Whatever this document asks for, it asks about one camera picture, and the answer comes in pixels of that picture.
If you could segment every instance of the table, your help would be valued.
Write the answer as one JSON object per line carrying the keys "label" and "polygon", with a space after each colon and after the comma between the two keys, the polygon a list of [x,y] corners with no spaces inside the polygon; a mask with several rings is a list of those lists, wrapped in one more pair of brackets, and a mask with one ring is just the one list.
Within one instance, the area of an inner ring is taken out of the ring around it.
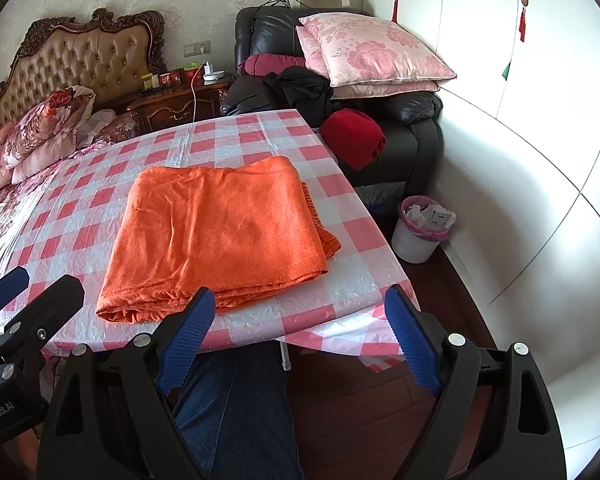
{"label": "table", "polygon": [[84,307],[49,342],[47,351],[67,354],[80,342],[94,351],[118,348],[138,333],[152,332],[155,323],[108,323],[95,315],[126,198],[138,173],[156,165],[235,168],[271,155],[291,160],[322,224],[342,248],[319,279],[216,316],[201,350],[279,338],[343,354],[399,354],[382,298],[389,286],[400,283],[417,304],[411,284],[337,163],[296,110],[185,124],[62,161],[14,245],[8,268],[24,266],[31,285],[1,311],[0,332],[27,301],[63,274],[82,282]]}
{"label": "table", "polygon": [[[235,78],[225,75],[222,79],[205,82],[196,79],[196,117],[202,121],[220,116],[220,107]],[[189,84],[169,86],[154,91],[143,92],[126,107],[138,123],[140,134],[173,128],[180,124],[192,123],[194,98]]]}

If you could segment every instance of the black leather armchair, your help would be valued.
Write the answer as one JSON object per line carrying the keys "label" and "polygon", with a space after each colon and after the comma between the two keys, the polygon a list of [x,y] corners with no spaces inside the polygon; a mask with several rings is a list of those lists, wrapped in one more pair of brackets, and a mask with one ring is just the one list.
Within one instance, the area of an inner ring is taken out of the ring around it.
{"label": "black leather armchair", "polygon": [[[235,22],[238,79],[224,100],[222,113],[235,115],[277,109],[276,99],[262,78],[242,73],[244,61],[252,54],[302,56],[296,34],[296,26],[300,25],[298,18],[334,10],[365,14],[351,9],[286,7],[247,7],[238,12]],[[360,188],[404,183],[403,187],[399,186],[400,196],[395,197],[394,193],[394,202],[396,198],[424,192],[442,150],[442,135],[436,123],[442,109],[440,99],[433,92],[410,92],[340,103],[368,114],[380,125],[386,137],[384,150],[361,171],[352,170],[343,161],[338,161],[351,185]]]}

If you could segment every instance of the wooden nightstand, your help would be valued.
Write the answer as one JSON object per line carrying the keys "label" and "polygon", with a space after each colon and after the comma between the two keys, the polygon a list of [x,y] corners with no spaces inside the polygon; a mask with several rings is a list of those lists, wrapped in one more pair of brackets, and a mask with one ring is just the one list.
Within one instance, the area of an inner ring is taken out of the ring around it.
{"label": "wooden nightstand", "polygon": [[[217,81],[200,81],[194,84],[198,100],[196,121],[220,116],[220,106],[234,80],[234,76],[229,74]],[[193,94],[191,86],[170,86],[143,92],[126,107],[126,110],[132,113],[132,117],[138,123],[140,135],[192,123]]]}

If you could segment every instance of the dark wood floorboard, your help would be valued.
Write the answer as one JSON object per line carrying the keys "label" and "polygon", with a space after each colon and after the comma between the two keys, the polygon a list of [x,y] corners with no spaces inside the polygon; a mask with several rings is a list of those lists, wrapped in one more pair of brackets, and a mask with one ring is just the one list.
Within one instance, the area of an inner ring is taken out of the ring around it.
{"label": "dark wood floorboard", "polygon": [[[395,219],[376,219],[390,241]],[[434,314],[448,332],[478,346],[493,339],[471,296],[442,250],[423,264],[400,261],[423,312]],[[406,364],[380,373],[357,358],[326,352],[303,353],[290,346],[288,398],[307,480],[390,480],[435,404]],[[478,437],[489,389],[480,387],[449,476],[464,471]]]}

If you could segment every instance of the trash can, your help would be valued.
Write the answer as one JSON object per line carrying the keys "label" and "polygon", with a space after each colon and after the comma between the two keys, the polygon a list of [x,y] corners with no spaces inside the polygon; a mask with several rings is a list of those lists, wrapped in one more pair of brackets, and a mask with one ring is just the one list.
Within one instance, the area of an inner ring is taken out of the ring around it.
{"label": "trash can", "polygon": [[440,204],[424,195],[405,198],[398,208],[398,223],[395,225],[391,246],[401,259],[411,264],[421,264],[429,259],[440,242],[449,238],[450,226],[438,232],[419,228],[407,216],[409,208],[413,205],[426,208],[429,205]]}

